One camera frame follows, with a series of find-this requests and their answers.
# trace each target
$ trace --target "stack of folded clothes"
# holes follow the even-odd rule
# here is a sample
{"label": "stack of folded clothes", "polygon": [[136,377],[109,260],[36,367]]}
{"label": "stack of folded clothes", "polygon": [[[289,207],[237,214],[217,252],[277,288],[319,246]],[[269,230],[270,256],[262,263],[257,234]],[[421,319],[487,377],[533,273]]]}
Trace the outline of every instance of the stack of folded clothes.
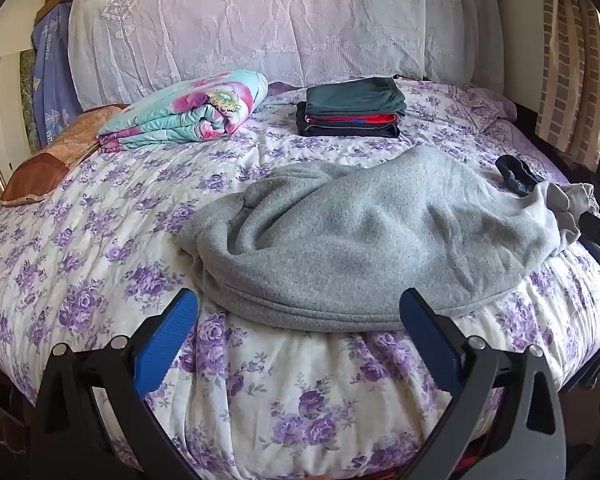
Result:
{"label": "stack of folded clothes", "polygon": [[372,77],[314,86],[298,103],[296,125],[305,137],[397,137],[404,95],[393,79]]}

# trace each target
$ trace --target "metal screw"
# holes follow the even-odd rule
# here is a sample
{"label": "metal screw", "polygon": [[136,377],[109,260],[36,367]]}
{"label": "metal screw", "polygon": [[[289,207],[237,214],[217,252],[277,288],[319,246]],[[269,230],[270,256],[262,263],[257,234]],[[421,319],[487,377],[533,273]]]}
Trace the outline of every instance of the metal screw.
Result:
{"label": "metal screw", "polygon": [[66,345],[64,343],[58,343],[51,350],[51,353],[56,356],[64,355],[65,352],[66,352]]}
{"label": "metal screw", "polygon": [[529,353],[535,357],[542,357],[544,352],[538,345],[529,345]]}
{"label": "metal screw", "polygon": [[487,343],[480,336],[472,335],[469,338],[469,346],[474,350],[484,350],[485,348],[487,348]]}
{"label": "metal screw", "polygon": [[117,335],[111,340],[110,345],[114,350],[122,350],[128,341],[129,339],[126,335]]}

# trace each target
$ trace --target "blue gripper pad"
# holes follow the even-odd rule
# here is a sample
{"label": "blue gripper pad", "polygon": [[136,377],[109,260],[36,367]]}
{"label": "blue gripper pad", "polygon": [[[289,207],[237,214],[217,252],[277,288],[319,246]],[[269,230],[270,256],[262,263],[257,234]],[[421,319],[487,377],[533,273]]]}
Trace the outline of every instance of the blue gripper pad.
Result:
{"label": "blue gripper pad", "polygon": [[167,307],[163,322],[136,358],[134,386],[141,398],[157,390],[187,334],[198,319],[198,298],[183,288]]}
{"label": "blue gripper pad", "polygon": [[[452,396],[459,394],[462,391],[460,356],[441,327],[453,321],[435,314],[414,288],[408,288],[400,296],[400,321],[436,386]],[[450,328],[459,332],[455,325]]]}

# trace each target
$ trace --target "folded comforter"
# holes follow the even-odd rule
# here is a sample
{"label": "folded comforter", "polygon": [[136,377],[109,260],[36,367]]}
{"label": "folded comforter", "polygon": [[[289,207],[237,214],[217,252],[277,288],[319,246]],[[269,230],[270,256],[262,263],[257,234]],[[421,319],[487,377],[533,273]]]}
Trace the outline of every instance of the folded comforter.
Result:
{"label": "folded comforter", "polygon": [[232,134],[267,95],[267,80],[248,70],[182,81],[140,99],[104,124],[104,152]]}
{"label": "folded comforter", "polygon": [[283,328],[402,327],[418,289],[439,314],[507,294],[577,240],[592,186],[541,182],[518,198],[419,146],[368,170],[326,162],[274,170],[201,208],[178,234],[196,285],[223,308]]}

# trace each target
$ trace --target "beige curtain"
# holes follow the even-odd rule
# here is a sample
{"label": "beige curtain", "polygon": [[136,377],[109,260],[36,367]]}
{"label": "beige curtain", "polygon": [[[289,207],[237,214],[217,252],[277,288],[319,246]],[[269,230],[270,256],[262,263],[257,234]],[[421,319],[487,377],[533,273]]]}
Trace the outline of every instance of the beige curtain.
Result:
{"label": "beige curtain", "polygon": [[600,160],[600,15],[590,0],[542,0],[544,73],[536,134],[596,171]]}

